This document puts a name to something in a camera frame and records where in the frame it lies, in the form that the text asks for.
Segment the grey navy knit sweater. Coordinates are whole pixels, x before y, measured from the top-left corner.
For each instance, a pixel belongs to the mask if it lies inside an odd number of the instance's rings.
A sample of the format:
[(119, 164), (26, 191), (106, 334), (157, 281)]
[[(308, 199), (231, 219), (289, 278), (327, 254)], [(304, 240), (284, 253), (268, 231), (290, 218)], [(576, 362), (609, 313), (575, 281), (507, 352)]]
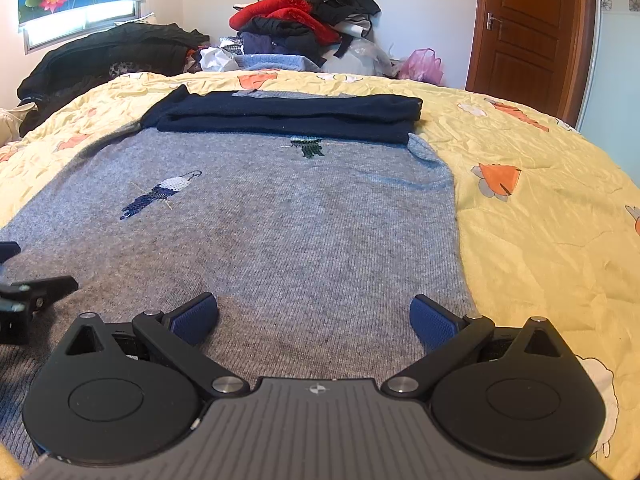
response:
[(419, 136), (418, 98), (178, 88), (74, 159), (2, 229), (4, 282), (78, 289), (1, 350), (1, 441), (35, 452), (27, 389), (78, 314), (126, 322), (202, 292), (204, 350), (247, 380), (383, 380), (421, 346), (409, 304), (474, 308), (454, 178)]

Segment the dark clothes pile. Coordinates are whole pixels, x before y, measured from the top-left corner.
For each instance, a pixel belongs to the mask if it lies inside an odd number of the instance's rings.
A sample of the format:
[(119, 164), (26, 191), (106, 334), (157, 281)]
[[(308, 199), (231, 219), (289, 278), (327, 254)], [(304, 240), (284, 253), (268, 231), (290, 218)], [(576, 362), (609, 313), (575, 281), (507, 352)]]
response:
[(337, 44), (322, 46), (314, 32), (302, 24), (273, 18), (252, 18), (237, 32), (243, 43), (243, 51), (246, 54), (306, 56), (321, 66), (326, 62), (324, 55), (331, 48), (336, 49), (335, 55), (339, 58), (354, 40), (367, 38), (372, 32), (372, 18), (381, 13), (375, 0), (306, 1), (312, 7), (311, 15), (314, 18), (340, 34), (341, 40)]

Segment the yellow cartoon print quilt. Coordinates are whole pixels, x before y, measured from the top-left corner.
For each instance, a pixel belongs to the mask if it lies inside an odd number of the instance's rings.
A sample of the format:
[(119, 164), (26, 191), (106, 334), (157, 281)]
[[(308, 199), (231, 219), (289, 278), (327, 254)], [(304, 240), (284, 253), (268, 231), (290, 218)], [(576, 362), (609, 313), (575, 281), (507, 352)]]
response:
[(1, 217), (12, 219), (82, 149), (171, 90), (393, 93), (423, 103), (420, 136), (456, 182), (463, 269), (480, 312), (512, 325), (547, 315), (585, 361), (606, 406), (594, 459), (639, 471), (639, 190), (558, 118), (459, 89), (292, 70), (122, 75), (1, 145)]

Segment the black jacket pile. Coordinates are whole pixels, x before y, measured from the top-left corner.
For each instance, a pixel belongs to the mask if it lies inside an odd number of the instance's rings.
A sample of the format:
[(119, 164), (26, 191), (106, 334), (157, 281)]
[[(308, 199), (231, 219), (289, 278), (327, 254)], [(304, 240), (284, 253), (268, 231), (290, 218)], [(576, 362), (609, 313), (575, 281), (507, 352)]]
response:
[(22, 104), (35, 104), (20, 125), (26, 136), (57, 110), (122, 74), (176, 76), (186, 58), (209, 44), (209, 36), (177, 24), (126, 23), (95, 32), (48, 52), (16, 90)]

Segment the frosted glass wardrobe door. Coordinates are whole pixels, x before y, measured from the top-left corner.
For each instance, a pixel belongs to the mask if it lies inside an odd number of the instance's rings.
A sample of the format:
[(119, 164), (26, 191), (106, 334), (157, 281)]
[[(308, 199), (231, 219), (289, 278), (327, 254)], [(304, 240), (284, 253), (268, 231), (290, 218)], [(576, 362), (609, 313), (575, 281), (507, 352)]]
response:
[(639, 0), (596, 0), (596, 28), (578, 130), (639, 181)]

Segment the white plastic bag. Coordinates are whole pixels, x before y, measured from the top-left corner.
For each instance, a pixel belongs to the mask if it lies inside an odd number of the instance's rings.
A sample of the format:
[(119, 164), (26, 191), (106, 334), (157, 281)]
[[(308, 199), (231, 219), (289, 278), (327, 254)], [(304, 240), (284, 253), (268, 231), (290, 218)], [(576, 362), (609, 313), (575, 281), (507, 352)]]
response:
[(224, 49), (208, 47), (200, 51), (200, 66), (203, 72), (225, 73), (239, 70), (235, 56)]

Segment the pink plastic bag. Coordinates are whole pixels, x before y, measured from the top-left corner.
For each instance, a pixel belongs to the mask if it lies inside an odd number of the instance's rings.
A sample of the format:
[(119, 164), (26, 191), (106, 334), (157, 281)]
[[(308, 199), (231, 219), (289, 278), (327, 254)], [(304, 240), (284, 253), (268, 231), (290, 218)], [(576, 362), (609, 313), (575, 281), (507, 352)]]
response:
[(413, 51), (398, 72), (399, 79), (411, 79), (435, 86), (440, 85), (443, 76), (442, 59), (431, 48)]

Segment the brown wooden door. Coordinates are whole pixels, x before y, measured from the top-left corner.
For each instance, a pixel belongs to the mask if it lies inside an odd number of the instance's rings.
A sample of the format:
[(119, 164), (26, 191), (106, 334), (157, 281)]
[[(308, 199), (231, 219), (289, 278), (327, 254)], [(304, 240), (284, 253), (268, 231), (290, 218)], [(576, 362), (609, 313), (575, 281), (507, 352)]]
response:
[(596, 0), (477, 0), (466, 88), (577, 124)]

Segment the light blue knit sweater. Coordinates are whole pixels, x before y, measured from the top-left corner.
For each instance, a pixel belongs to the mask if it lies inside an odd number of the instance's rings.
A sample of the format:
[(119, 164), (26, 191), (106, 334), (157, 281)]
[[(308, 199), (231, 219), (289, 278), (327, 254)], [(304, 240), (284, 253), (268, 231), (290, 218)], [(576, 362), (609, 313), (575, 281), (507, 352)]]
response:
[(292, 54), (241, 54), (234, 62), (240, 70), (294, 70), (318, 73), (321, 68), (306, 56)]

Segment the red garment on pile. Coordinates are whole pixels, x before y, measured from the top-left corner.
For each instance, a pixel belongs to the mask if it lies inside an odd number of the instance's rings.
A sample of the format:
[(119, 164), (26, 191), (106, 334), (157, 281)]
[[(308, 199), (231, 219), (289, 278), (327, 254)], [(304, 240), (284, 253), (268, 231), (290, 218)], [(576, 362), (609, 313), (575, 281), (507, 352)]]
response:
[(341, 40), (340, 34), (314, 18), (311, 10), (306, 0), (260, 0), (236, 11), (229, 20), (229, 26), (238, 32), (252, 18), (273, 18), (307, 26), (322, 46), (337, 44)]

